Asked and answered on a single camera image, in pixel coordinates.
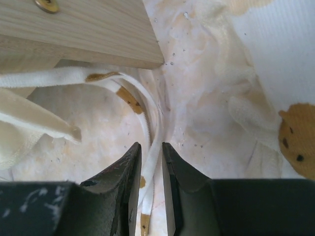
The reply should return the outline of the wooden pet bed frame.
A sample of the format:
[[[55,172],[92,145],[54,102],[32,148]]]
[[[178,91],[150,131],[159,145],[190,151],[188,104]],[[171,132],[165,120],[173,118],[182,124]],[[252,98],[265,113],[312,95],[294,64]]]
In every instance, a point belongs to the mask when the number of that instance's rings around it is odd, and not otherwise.
[[[141,0],[3,0],[0,49],[143,69],[164,62]]]

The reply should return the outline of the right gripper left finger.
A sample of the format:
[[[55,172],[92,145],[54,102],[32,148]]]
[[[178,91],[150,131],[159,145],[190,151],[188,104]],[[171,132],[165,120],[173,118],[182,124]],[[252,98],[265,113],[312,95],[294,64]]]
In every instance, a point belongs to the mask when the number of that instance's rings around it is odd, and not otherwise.
[[[132,236],[135,234],[141,145],[77,184],[15,181],[0,184],[3,236]]]

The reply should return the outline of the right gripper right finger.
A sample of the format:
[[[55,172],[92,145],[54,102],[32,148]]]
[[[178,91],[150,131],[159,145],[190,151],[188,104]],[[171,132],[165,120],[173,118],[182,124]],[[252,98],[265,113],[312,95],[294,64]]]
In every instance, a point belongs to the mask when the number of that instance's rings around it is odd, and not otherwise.
[[[312,236],[315,183],[308,179],[211,179],[162,145],[170,236]]]

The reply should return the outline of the bear print white cushion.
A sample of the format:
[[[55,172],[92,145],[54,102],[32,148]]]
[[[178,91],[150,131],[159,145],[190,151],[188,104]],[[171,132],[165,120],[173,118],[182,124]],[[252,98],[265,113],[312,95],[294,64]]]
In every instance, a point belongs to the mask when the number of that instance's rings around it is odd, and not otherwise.
[[[312,0],[147,0],[164,55],[156,70],[90,64],[142,82],[164,116],[164,141],[210,178],[300,178],[279,148],[280,111],[315,102]],[[134,143],[133,111],[103,88],[37,88],[32,103],[79,126],[82,142],[47,135],[1,181],[82,182]]]

